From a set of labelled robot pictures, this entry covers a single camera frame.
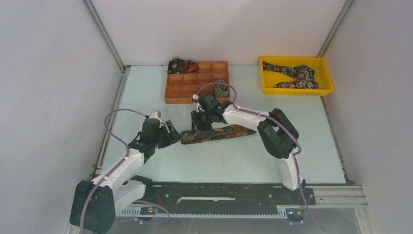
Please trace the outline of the green orange patterned tie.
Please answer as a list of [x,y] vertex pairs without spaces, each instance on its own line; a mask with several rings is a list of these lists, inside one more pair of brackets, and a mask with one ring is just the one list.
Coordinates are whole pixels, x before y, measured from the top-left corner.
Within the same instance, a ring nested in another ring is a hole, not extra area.
[[245,137],[256,134],[256,131],[241,125],[228,125],[222,128],[210,129],[207,131],[182,131],[181,144],[197,144],[217,140]]

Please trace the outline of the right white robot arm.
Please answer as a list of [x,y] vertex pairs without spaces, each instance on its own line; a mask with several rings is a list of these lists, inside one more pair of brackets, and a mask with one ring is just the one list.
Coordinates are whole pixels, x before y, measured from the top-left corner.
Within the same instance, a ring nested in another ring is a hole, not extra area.
[[196,109],[191,112],[191,134],[212,130],[213,123],[240,125],[259,133],[267,152],[278,159],[282,171],[283,197],[295,204],[303,197],[303,178],[297,160],[301,152],[299,133],[280,109],[260,112],[231,101],[219,102],[210,92],[194,94]]

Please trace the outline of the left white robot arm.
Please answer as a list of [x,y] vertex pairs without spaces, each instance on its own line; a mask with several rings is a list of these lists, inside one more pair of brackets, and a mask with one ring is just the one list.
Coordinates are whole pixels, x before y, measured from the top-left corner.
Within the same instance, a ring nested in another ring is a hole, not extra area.
[[132,174],[154,155],[156,149],[180,141],[171,121],[158,117],[144,120],[141,131],[122,157],[107,171],[91,181],[80,181],[73,198],[69,223],[98,234],[107,233],[117,214],[136,200],[152,201],[154,190]]

